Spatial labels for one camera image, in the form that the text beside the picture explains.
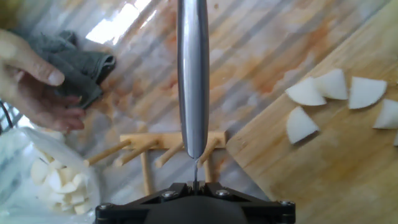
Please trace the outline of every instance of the hand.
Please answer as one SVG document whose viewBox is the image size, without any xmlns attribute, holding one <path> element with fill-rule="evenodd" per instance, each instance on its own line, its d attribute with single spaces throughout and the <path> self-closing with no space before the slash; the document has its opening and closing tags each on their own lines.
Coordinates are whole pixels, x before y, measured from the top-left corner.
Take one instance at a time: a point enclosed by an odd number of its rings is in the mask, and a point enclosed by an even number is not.
<svg viewBox="0 0 398 224">
<path fill-rule="evenodd" d="M 64 76 L 40 58 L 22 38 L 0 30 L 0 98 L 15 106 L 33 123 L 55 131 L 83 129 L 80 108 L 67 106 L 79 97 L 56 96 L 47 85 L 58 86 Z"/>
</svg>

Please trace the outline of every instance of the wooden cutting board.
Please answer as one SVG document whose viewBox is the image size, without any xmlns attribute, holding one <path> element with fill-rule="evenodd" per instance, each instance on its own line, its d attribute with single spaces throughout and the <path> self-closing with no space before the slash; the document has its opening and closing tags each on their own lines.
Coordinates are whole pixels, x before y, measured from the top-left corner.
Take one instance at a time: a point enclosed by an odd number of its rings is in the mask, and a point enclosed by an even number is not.
<svg viewBox="0 0 398 224">
<path fill-rule="evenodd" d="M 334 68 L 388 82 L 398 101 L 398 0 L 392 0 L 306 75 Z M 348 101 L 304 110 L 321 131 L 292 146 L 286 120 L 297 106 L 284 94 L 227 144 L 227 150 L 271 200 L 297 204 L 297 223 L 398 223 L 396 130 L 372 129 L 382 103 L 349 110 Z"/>
</svg>

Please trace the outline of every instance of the cut radish piece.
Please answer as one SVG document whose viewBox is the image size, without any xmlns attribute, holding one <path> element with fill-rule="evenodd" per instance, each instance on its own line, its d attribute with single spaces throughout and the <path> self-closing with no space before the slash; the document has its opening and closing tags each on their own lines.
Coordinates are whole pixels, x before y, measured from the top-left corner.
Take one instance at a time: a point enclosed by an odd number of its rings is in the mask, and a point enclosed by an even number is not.
<svg viewBox="0 0 398 224">
<path fill-rule="evenodd" d="M 76 176 L 77 172 L 70 167 L 63 168 L 59 170 L 62 183 L 71 182 Z"/>
<path fill-rule="evenodd" d="M 70 192 L 74 192 L 76 189 L 77 189 L 77 187 L 72 182 L 69 182 L 69 183 L 65 184 L 63 187 L 61 187 L 61 189 L 54 190 L 54 191 L 59 194 L 67 194 Z"/>
<path fill-rule="evenodd" d="M 380 100 L 386 89 L 386 81 L 353 77 L 348 108 L 359 109 L 370 106 Z"/>
<path fill-rule="evenodd" d="M 79 203 L 82 203 L 85 201 L 85 199 L 88 198 L 87 191 L 85 188 L 80 188 L 75 192 L 70 193 L 70 196 L 71 196 L 70 199 L 71 205 L 77 205 Z"/>
<path fill-rule="evenodd" d="M 65 195 L 64 194 L 57 194 L 55 192 L 50 193 L 49 195 L 49 200 L 56 202 L 56 203 L 62 203 L 65 200 Z"/>
<path fill-rule="evenodd" d="M 43 184 L 48 172 L 48 165 L 42 160 L 36 159 L 30 170 L 30 176 L 32 177 L 33 183 L 35 185 Z"/>
<path fill-rule="evenodd" d="M 39 148 L 37 148 L 35 145 L 33 145 L 33 148 L 36 149 L 39 158 L 41 158 L 44 162 L 46 162 L 47 164 L 50 164 L 52 161 L 54 161 L 54 158 L 51 157 L 50 155 L 48 155 L 47 153 L 41 151 Z"/>
<path fill-rule="evenodd" d="M 324 97 L 336 100 L 348 99 L 346 80 L 341 69 L 334 69 L 316 78 L 315 84 Z"/>
<path fill-rule="evenodd" d="M 318 106 L 326 103 L 325 99 L 318 92 L 315 80 L 312 77 L 288 88 L 287 95 L 296 103 L 307 106 Z"/>
<path fill-rule="evenodd" d="M 88 212 L 91 209 L 91 203 L 89 200 L 85 201 L 84 203 L 80 205 L 75 206 L 75 212 L 78 215 L 84 214 Z"/>
<path fill-rule="evenodd" d="M 75 184 L 76 187 L 81 187 L 83 184 L 86 183 L 86 177 L 84 174 L 76 174 L 76 176 L 73 178 L 73 184 Z"/>
<path fill-rule="evenodd" d="M 62 188 L 62 181 L 60 174 L 57 170 L 51 171 L 51 174 L 47 177 L 50 187 L 54 191 L 60 191 Z"/>
<path fill-rule="evenodd" d="M 373 128 L 397 129 L 398 128 L 398 102 L 383 100 L 383 108 L 374 123 Z"/>
<path fill-rule="evenodd" d="M 394 146 L 398 146 L 398 133 L 396 135 L 396 138 L 394 139 Z"/>
<path fill-rule="evenodd" d="M 319 131 L 318 126 L 304 112 L 301 106 L 290 112 L 287 120 L 287 136 L 290 143 L 295 144 L 315 131 Z"/>
<path fill-rule="evenodd" d="M 54 168 L 54 169 L 63 169 L 65 168 L 64 165 L 62 165 L 62 163 L 58 160 L 54 160 L 50 163 L 50 167 Z"/>
</svg>

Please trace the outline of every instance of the black mount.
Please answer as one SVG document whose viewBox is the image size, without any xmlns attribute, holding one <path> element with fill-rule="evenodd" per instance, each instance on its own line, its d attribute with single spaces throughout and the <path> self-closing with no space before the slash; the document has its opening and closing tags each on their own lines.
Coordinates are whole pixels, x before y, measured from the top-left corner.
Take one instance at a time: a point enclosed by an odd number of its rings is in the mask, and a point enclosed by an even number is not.
<svg viewBox="0 0 398 224">
<path fill-rule="evenodd" d="M 126 205 L 102 204 L 95 213 L 96 224 L 295 223 L 293 202 L 266 202 L 218 182 L 201 186 L 198 195 L 187 184 L 172 184 Z"/>
</svg>

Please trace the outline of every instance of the wooden rack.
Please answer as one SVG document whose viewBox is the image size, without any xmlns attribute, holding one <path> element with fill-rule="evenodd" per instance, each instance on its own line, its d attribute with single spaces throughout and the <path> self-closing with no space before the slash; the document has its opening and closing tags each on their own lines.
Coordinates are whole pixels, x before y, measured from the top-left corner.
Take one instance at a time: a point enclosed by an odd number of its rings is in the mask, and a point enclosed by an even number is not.
<svg viewBox="0 0 398 224">
<path fill-rule="evenodd" d="M 161 168 L 172 156 L 184 149 L 181 132 L 125 134 L 120 137 L 120 141 L 121 142 L 118 145 L 86 159 L 84 164 L 89 167 L 121 149 L 129 150 L 130 153 L 116 159 L 113 164 L 115 167 L 121 167 L 133 160 L 135 157 L 140 156 L 146 195 L 150 195 L 152 193 L 146 152 L 151 149 L 166 150 L 166 152 L 155 161 L 156 167 Z M 197 162 L 198 168 L 203 166 L 205 169 L 206 182 L 213 181 L 211 162 L 209 161 L 211 159 L 211 153 L 214 149 L 225 148 L 226 142 L 227 137 L 225 131 L 210 131 L 208 133 L 206 149 Z"/>
</svg>

